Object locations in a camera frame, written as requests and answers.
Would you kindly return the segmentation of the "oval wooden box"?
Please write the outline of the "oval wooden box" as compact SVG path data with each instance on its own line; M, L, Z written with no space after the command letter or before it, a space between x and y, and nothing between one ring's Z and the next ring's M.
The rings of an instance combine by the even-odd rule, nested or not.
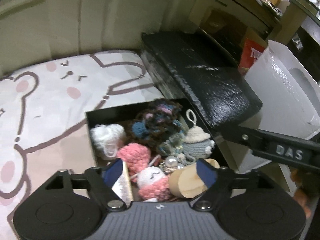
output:
M169 190L175 197L191 199L207 189L197 175L196 163L176 170L169 176Z

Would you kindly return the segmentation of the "grey crocheted mouse toy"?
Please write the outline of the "grey crocheted mouse toy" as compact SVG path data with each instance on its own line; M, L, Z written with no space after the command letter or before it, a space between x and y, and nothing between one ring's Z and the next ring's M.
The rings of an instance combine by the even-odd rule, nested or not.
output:
M215 147L215 141L211 139L209 133L197 126L196 115L191 109L186 111L186 118L193 124L193 127L188 129L182 144L187 161L194 163L199 159L209 158Z

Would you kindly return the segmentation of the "white fluffy yarn ball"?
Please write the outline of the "white fluffy yarn ball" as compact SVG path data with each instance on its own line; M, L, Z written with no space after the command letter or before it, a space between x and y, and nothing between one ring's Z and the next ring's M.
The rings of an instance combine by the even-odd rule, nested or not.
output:
M125 144L126 133L119 124L96 125L90 129L90 136L97 155L103 160L113 160Z

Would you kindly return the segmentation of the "pink crocheted ball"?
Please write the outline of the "pink crocheted ball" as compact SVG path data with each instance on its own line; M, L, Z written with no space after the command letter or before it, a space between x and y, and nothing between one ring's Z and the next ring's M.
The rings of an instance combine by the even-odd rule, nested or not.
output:
M151 151L144 145L130 143L118 150L117 157L126 163L129 175L134 176L148 167Z

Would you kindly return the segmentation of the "pink white crocheted doll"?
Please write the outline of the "pink white crocheted doll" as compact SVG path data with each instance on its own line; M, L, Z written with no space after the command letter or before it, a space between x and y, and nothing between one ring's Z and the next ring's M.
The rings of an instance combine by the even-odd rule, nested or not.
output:
M162 202L170 199L169 176L155 166L142 170L137 177L138 194L142 200L155 198Z

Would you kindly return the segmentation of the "dark crocheted scrunchie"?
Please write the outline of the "dark crocheted scrunchie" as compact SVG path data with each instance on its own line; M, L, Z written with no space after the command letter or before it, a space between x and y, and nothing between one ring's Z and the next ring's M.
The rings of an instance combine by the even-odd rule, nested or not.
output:
M127 127L127 142L135 142L155 150L171 135L184 132L179 117L182 106L168 99L156 99L139 112Z

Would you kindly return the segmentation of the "black shallow cardboard box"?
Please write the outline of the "black shallow cardboard box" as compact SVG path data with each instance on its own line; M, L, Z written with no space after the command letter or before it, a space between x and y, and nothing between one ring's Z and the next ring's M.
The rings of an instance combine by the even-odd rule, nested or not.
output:
M181 109L178 103L157 99L127 126L97 124L89 130L101 159L120 158L125 163L139 200L194 198L207 189L197 174L196 162L205 159L220 166L210 157L215 141L197 125L191 109L185 111L185 117L192 126L184 126Z

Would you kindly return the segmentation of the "cartoon bear bed sheet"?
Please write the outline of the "cartoon bear bed sheet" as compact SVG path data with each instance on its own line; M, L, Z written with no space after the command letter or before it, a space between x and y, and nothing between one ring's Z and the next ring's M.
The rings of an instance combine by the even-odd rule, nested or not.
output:
M1 239L16 208L56 170L94 165L86 113L160 98L140 56L109 50L1 78Z

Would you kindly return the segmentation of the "red printed box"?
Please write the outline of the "red printed box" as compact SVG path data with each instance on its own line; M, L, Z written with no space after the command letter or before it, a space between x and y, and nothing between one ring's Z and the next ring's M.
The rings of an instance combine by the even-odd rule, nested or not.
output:
M239 67L249 69L259 59L264 50L264 46L247 38L244 42Z

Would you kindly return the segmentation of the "black bubble-wrapped package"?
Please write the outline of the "black bubble-wrapped package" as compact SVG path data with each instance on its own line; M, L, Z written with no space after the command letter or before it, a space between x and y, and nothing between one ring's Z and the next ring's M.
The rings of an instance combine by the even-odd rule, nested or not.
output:
M241 124L262 108L235 59L205 33L143 33L142 44L141 57L149 71L175 98L188 99L211 129Z

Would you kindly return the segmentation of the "white cabinet row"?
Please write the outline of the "white cabinet row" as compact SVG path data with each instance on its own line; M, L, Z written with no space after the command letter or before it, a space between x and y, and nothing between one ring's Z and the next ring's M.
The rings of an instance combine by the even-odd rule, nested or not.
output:
M1 74L107 49L136 49L141 33L190 31L212 12L266 35L276 19L259 0L1 0Z

